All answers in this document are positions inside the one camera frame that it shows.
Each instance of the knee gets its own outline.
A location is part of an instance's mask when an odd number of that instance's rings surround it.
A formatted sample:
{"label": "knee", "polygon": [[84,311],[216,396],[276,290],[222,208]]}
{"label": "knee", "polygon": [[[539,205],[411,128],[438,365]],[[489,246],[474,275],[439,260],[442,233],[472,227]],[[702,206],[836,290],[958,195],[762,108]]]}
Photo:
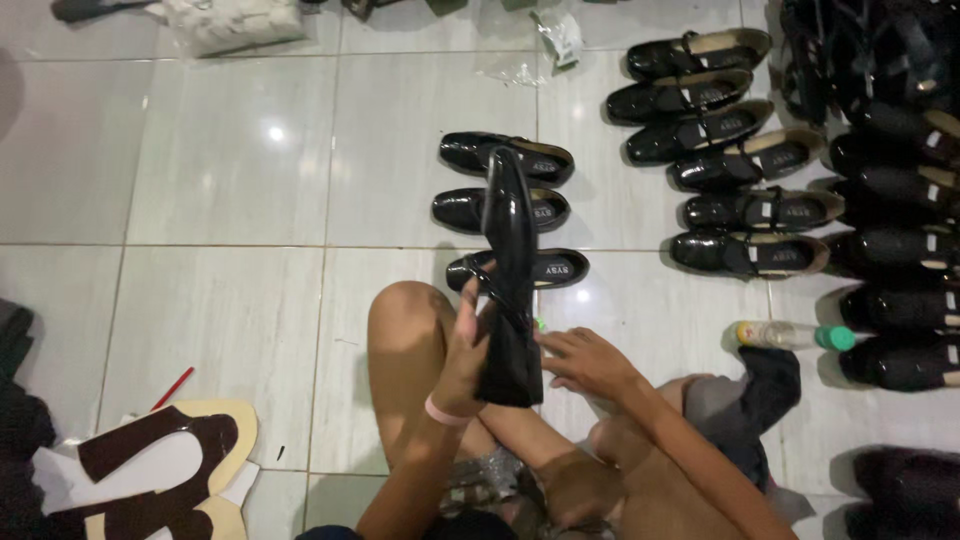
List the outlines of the knee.
{"label": "knee", "polygon": [[396,282],[381,290],[370,306],[370,317],[396,314],[410,317],[431,314],[435,317],[438,302],[447,302],[437,287],[424,282]]}

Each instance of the person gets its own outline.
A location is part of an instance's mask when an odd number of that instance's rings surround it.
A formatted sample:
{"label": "person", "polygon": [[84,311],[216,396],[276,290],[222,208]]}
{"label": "person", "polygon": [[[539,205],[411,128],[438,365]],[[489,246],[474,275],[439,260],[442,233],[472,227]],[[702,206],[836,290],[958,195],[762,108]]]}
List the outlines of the person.
{"label": "person", "polygon": [[542,360],[551,386],[615,406],[590,431],[597,458],[533,409],[476,401],[490,340],[478,290],[470,280],[457,310],[421,282],[373,300],[370,385],[391,472],[355,529],[312,528],[299,540],[797,538],[684,420],[684,388],[701,376],[658,390],[593,331],[537,334],[552,354]]}

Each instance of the white tile floor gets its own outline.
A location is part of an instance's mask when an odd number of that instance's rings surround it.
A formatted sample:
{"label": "white tile floor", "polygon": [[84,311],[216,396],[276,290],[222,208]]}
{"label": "white tile floor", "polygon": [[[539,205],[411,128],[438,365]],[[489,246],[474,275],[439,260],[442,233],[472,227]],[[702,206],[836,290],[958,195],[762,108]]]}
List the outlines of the white tile floor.
{"label": "white tile floor", "polygon": [[[776,20],[765,3],[577,3],[575,14],[587,50],[553,76],[530,26],[493,0],[440,19],[404,0],[366,25],[329,0],[307,17],[306,41],[190,63],[161,60],[176,57],[171,34],[144,15],[71,30],[45,2],[0,3],[0,296],[39,315],[17,379],[50,405],[59,439],[147,410],[192,365],[179,398],[256,407],[252,459],[265,470],[245,505],[251,538],[353,525],[387,472],[365,370],[370,301],[402,279],[446,291],[446,264],[484,245],[429,217],[436,193],[482,185],[438,161],[452,131],[573,153],[562,189],[573,216],[541,245],[588,250],[592,270],[542,293],[540,313],[554,329],[595,328],[652,382],[738,376],[722,343],[737,319],[831,321],[822,298],[850,282],[744,283],[666,262],[658,250],[681,230],[685,196],[661,168],[626,165],[631,130],[599,116],[629,83],[626,47],[764,27]],[[525,61],[547,83],[474,73],[493,61]],[[753,94],[769,92],[761,69]],[[783,183],[825,176],[817,164]],[[804,398],[764,442],[776,480],[817,496],[802,538],[838,537],[824,518],[849,501],[831,474],[838,455],[880,442],[960,450],[960,395],[849,388],[834,358],[801,361]],[[574,440],[597,418],[560,390],[542,413]]]}

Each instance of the plastic bottle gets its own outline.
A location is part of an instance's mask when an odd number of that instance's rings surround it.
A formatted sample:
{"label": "plastic bottle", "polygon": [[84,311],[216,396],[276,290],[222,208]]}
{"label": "plastic bottle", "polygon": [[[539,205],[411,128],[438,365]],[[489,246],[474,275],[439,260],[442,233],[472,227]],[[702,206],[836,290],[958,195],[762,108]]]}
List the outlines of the plastic bottle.
{"label": "plastic bottle", "polygon": [[786,321],[740,321],[736,325],[736,338],[744,345],[787,351],[813,347],[847,351],[856,342],[847,327],[816,327]]}

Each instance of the green object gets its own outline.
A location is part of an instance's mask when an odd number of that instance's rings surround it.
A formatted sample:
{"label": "green object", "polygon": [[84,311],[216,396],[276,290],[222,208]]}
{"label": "green object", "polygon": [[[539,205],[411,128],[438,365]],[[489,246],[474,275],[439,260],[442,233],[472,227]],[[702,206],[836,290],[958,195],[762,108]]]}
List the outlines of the green object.
{"label": "green object", "polygon": [[820,327],[814,331],[813,339],[831,351],[849,351],[856,344],[856,336],[847,327]]}

